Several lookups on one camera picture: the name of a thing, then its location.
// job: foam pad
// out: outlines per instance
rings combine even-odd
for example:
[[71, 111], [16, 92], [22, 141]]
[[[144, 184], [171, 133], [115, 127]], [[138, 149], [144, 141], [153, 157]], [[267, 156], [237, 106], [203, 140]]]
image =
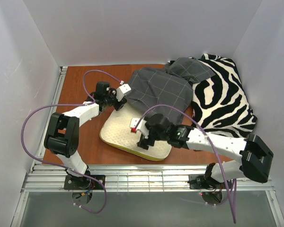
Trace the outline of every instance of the foam pad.
[[125, 104], [119, 111], [114, 110], [103, 125], [100, 138], [115, 148], [151, 161], [162, 161], [169, 155], [171, 146], [165, 141], [156, 141], [148, 150], [138, 147], [141, 133], [131, 133], [129, 128], [131, 119], [135, 117], [140, 118], [141, 114], [130, 104]]

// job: gray fabric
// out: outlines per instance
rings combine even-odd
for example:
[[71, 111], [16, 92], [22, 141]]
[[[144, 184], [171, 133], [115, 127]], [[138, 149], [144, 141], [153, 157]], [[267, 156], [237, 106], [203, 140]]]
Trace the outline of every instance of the gray fabric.
[[[171, 105], [184, 111], [193, 97], [193, 90], [188, 81], [169, 75], [164, 70], [154, 68], [136, 70], [128, 84], [132, 91], [126, 99], [142, 113], [158, 104]], [[168, 107], [157, 107], [148, 116], [155, 113], [163, 114], [174, 124], [182, 123], [181, 114]]]
[[170, 75], [184, 78], [193, 84], [215, 75], [208, 66], [192, 57], [170, 61], [170, 64], [165, 65], [164, 70]]

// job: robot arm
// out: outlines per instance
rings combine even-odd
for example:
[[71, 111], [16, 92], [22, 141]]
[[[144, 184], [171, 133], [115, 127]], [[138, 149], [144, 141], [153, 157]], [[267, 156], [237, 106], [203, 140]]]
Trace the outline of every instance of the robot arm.
[[[134, 128], [138, 118], [133, 118], [131, 128]], [[197, 129], [186, 125], [174, 125], [161, 114], [155, 114], [147, 121], [142, 120], [137, 131], [141, 132], [139, 147], [148, 149], [156, 140], [167, 141], [176, 148], [207, 150], [213, 152], [207, 137]], [[268, 181], [273, 152], [257, 135], [245, 138], [229, 138], [208, 133], [218, 153], [233, 159], [223, 163], [226, 180], [247, 177], [250, 180], [265, 183]], [[194, 188], [216, 187], [223, 183], [219, 164], [211, 163], [204, 175], [193, 180]]]
[[53, 113], [47, 128], [44, 146], [55, 154], [63, 164], [69, 168], [67, 173], [76, 181], [85, 184], [87, 179], [75, 174], [89, 175], [87, 165], [78, 153], [79, 127], [94, 117], [97, 117], [107, 106], [113, 106], [117, 111], [126, 103], [125, 95], [131, 91], [128, 84], [119, 88], [110, 88], [107, 82], [98, 82], [96, 91], [92, 92], [96, 100], [92, 103], [90, 98], [79, 106], [65, 113]]

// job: zebra print fabric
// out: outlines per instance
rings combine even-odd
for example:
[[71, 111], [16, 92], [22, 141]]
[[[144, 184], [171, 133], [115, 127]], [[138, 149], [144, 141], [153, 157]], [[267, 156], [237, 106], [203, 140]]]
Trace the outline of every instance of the zebra print fabric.
[[193, 84], [193, 119], [206, 132], [247, 137], [255, 128], [257, 117], [248, 104], [235, 62], [211, 54], [204, 54], [199, 61], [215, 75]]

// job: metal frame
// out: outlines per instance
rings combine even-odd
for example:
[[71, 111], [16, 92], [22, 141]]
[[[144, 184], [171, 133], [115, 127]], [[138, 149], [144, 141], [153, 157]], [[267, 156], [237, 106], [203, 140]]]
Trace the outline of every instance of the metal frame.
[[[52, 104], [59, 101], [67, 67], [61, 67], [60, 77]], [[43, 140], [45, 129], [51, 114], [56, 110], [52, 107], [44, 127], [44, 132], [37, 151], [38, 158], [43, 158], [45, 148]], [[188, 192], [200, 191], [189, 189], [188, 175], [200, 175], [205, 172], [206, 165], [89, 165], [92, 174], [106, 175], [106, 190], [108, 192]], [[69, 192], [63, 189], [66, 172], [57, 166], [41, 165], [33, 162], [31, 171], [26, 175], [19, 203], [11, 224], [18, 227], [24, 214], [27, 198], [30, 192]], [[284, 227], [284, 219], [275, 196], [271, 179], [261, 184], [247, 178], [239, 179], [238, 191], [266, 191], [267, 199], [273, 213], [276, 226]]]

